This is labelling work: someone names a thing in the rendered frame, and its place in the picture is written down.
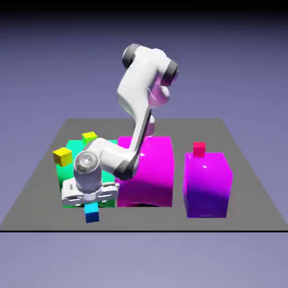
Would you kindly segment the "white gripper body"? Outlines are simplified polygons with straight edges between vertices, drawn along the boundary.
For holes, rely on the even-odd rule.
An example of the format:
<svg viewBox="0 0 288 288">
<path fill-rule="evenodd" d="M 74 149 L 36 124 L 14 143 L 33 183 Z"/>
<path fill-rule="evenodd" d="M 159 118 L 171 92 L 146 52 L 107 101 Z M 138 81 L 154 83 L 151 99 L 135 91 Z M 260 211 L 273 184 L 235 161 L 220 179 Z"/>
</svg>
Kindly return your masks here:
<svg viewBox="0 0 288 288">
<path fill-rule="evenodd" d="M 63 181 L 61 202 L 63 205 L 82 205 L 99 201 L 117 199 L 120 184 L 116 182 L 100 182 L 95 190 L 80 191 L 74 178 Z"/>
</svg>

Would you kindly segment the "large green box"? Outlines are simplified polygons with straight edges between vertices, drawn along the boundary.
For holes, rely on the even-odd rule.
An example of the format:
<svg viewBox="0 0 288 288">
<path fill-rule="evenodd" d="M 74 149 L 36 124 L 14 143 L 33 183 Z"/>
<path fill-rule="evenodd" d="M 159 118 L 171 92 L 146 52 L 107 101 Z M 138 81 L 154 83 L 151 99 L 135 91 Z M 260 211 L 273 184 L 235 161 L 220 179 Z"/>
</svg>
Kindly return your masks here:
<svg viewBox="0 0 288 288">
<path fill-rule="evenodd" d="M 84 149 L 83 140 L 79 140 L 79 139 L 68 140 L 66 148 L 72 151 L 72 158 L 74 160 L 77 154 L 79 154 L 82 151 L 82 149 Z M 57 170 L 57 176 L 58 176 L 58 183 L 59 183 L 60 190 L 61 190 L 63 181 L 73 177 L 73 163 L 70 163 L 67 166 L 59 166 L 57 164 L 56 170 Z M 102 171 L 102 181 L 103 183 L 114 182 L 115 177 L 106 171 Z M 99 208 L 114 208 L 115 206 L 116 206 L 116 202 L 114 199 L 108 200 L 108 201 L 102 201 L 98 203 Z"/>
</svg>

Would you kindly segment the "small red cube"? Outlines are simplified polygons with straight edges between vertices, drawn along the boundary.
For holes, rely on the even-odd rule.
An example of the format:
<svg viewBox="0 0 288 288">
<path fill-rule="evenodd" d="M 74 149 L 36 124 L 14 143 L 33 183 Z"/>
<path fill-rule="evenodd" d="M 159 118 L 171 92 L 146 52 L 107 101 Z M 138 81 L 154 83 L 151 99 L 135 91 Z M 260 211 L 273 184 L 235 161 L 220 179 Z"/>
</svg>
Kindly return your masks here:
<svg viewBox="0 0 288 288">
<path fill-rule="evenodd" d="M 203 158 L 206 153 L 205 142 L 194 142 L 193 143 L 193 156 L 196 158 Z"/>
</svg>

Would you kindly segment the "small lime cube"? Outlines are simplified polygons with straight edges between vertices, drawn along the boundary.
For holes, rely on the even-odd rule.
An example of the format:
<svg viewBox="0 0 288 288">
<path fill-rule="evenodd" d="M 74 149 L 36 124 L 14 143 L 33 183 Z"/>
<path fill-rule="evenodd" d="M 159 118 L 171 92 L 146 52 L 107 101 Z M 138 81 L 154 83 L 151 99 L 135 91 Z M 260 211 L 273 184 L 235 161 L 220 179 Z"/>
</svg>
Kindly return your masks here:
<svg viewBox="0 0 288 288">
<path fill-rule="evenodd" d="M 85 132 L 82 134 L 82 139 L 83 139 L 83 145 L 86 146 L 88 145 L 90 142 L 94 141 L 95 139 L 98 138 L 98 135 L 95 134 L 95 132 L 91 131 L 91 132 Z"/>
</svg>

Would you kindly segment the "small yellow cube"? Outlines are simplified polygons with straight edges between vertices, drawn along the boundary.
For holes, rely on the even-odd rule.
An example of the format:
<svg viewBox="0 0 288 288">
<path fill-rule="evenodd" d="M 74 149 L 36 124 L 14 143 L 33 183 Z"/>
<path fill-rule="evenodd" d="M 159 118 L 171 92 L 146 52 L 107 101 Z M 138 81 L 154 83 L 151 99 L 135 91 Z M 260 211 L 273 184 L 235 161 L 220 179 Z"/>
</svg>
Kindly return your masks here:
<svg viewBox="0 0 288 288">
<path fill-rule="evenodd" d="M 58 148 L 52 152 L 54 163 L 65 167 L 73 162 L 72 151 L 66 147 Z"/>
</svg>

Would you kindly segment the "large magenta box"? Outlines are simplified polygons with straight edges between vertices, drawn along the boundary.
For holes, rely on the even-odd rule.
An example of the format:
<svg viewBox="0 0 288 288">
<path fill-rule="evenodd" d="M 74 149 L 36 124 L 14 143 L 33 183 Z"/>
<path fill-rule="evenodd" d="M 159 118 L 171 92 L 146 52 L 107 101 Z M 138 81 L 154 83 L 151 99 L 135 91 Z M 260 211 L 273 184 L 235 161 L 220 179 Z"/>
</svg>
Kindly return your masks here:
<svg viewBox="0 0 288 288">
<path fill-rule="evenodd" d="M 141 147 L 134 177 L 120 183 L 118 207 L 152 205 L 171 207 L 174 184 L 174 154 L 170 137 L 147 137 Z"/>
</svg>

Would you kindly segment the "large purple box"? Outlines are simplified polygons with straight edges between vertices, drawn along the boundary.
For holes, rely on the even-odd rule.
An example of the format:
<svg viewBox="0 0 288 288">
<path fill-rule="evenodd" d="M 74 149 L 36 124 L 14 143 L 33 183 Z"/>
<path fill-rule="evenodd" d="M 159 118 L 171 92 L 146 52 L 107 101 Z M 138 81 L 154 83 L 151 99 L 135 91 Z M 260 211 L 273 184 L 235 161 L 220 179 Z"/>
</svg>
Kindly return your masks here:
<svg viewBox="0 0 288 288">
<path fill-rule="evenodd" d="M 233 182 L 232 170 L 222 152 L 204 157 L 186 153 L 183 201 L 188 218 L 225 218 Z"/>
</svg>

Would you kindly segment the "small blue cube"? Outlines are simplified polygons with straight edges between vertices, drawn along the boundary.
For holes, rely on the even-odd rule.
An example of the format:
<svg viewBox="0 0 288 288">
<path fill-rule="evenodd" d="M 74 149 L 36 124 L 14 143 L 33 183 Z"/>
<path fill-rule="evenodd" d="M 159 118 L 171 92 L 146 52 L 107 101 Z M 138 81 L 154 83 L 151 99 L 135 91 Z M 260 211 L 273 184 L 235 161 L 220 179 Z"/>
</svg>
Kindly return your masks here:
<svg viewBox="0 0 288 288">
<path fill-rule="evenodd" d="M 97 202 L 85 204 L 84 212 L 86 223 L 95 223 L 99 221 L 99 208 Z"/>
</svg>

